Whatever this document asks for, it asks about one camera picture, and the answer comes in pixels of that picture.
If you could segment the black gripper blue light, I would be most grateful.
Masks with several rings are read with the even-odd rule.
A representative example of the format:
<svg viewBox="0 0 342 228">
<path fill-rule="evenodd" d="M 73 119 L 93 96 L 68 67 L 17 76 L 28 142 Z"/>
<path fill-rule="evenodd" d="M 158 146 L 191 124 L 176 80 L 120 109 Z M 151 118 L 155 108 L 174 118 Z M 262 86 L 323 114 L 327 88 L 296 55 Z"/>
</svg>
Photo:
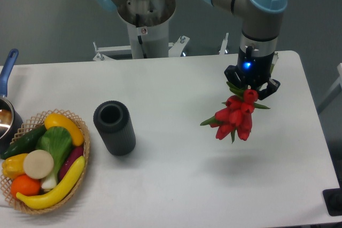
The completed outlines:
<svg viewBox="0 0 342 228">
<path fill-rule="evenodd" d="M 261 57 L 252 56 L 251 51 L 248 51 L 248 54 L 239 49 L 237 72 L 236 66 L 229 65 L 224 74 L 228 82 L 236 87 L 250 85 L 252 89 L 255 89 L 267 83 L 265 89 L 258 91 L 258 99 L 266 99 L 275 93 L 281 85 L 279 81 L 270 78 L 270 68 L 274 54 Z"/>
</svg>

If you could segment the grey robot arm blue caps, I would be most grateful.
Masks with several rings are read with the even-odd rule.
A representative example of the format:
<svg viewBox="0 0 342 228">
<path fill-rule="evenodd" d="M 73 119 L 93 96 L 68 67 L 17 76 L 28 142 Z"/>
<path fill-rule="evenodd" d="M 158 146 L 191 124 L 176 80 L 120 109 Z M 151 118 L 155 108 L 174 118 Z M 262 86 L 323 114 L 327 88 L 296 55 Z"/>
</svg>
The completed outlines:
<svg viewBox="0 0 342 228">
<path fill-rule="evenodd" d="M 287 0 L 203 0 L 243 21 L 238 60 L 224 72 L 237 89 L 251 87 L 263 100 L 275 93 L 280 83 L 271 78 L 277 38 Z M 131 54 L 135 59 L 169 56 L 168 23 L 175 0 L 96 0 L 105 10 L 117 11 L 126 23 Z"/>
</svg>

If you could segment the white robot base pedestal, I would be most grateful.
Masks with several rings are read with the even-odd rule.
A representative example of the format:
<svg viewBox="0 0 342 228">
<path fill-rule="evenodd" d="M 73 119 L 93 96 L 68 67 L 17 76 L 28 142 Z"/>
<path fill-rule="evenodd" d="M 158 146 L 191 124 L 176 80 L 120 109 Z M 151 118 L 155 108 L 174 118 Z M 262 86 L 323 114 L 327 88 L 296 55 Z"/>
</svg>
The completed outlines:
<svg viewBox="0 0 342 228">
<path fill-rule="evenodd" d="M 117 11 L 126 24 L 130 44 L 97 47 L 95 61 L 110 60 L 110 56 L 130 54 L 133 59 L 184 57 L 190 39 L 181 35 L 169 42 L 169 22 L 176 10 L 175 0 L 127 0 L 116 6 L 112 0 L 96 0 L 105 10 Z"/>
</svg>

